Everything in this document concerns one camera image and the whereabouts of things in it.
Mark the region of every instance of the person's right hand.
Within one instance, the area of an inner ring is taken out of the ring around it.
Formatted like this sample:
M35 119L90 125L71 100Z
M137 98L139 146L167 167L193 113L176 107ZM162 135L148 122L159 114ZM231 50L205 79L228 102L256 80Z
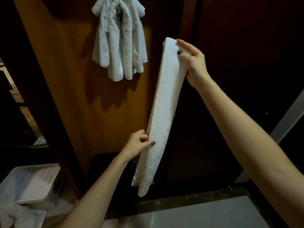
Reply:
M195 46L183 40L177 39L177 45L191 54L181 53L177 55L181 61L187 64L188 73L186 77L190 85L197 89L202 82L211 80L207 72L204 54Z

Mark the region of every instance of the waffle-textured cloth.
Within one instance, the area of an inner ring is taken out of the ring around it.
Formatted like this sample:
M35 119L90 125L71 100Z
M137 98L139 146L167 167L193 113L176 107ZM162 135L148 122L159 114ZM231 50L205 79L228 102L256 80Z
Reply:
M147 134L155 145L141 152L132 185L139 183L138 196L148 192L169 137L181 86L186 76L186 64L177 58L177 51L186 50L176 45L176 40L166 38L158 75L154 103L150 114Z
M92 8L93 13L100 18L99 25L98 25L98 30L96 33L96 38L95 38L95 45L93 49L93 55L92 59L93 61L97 62L100 64L100 66L107 68L108 69L108 76L113 77L113 60L111 57L111 48L110 48L110 39L109 39L109 34L110 34L110 9L112 7L112 4L116 0L97 0L95 5ZM143 63L147 62L147 52L146 52L146 42L145 42L145 37L144 37L144 32L143 32L143 27L142 27L142 22L140 18L142 18L145 14L145 8L139 3L138 0L121 0L128 8L131 16L131 23L132 23L132 73L142 73L143 70ZM120 15L121 19L119 22L119 19L115 20L117 23L117 27L123 26L124 25L124 14L121 13L121 6L118 4L117 8L117 15ZM123 43L124 40L124 33L123 33L123 28L119 28L122 36L120 44ZM120 54L123 55L122 51L123 47L120 46ZM125 76L127 79L132 79L130 76L127 77L127 73L125 72Z

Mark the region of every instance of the wooden wall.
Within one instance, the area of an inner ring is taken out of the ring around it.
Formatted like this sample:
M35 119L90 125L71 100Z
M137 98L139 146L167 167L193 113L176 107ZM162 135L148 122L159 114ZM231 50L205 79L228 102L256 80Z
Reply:
M179 31L184 0L139 1L148 63L133 80L113 82L92 61L96 0L14 0L85 174L93 154L117 152L131 133L147 128L162 42Z

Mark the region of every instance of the person's right arm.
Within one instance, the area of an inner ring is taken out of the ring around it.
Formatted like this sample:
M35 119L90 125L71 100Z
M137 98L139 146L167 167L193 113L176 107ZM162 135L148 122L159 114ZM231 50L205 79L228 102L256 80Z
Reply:
M246 173L289 227L304 226L304 176L275 141L209 76L205 57L193 45L177 44L187 79L203 98L225 141Z

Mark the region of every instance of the floor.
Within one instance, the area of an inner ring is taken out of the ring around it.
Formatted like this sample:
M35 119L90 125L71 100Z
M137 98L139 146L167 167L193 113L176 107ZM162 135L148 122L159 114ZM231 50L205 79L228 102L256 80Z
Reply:
M57 228L66 216L46 217L42 228ZM138 202L105 219L103 228L273 227L243 187Z

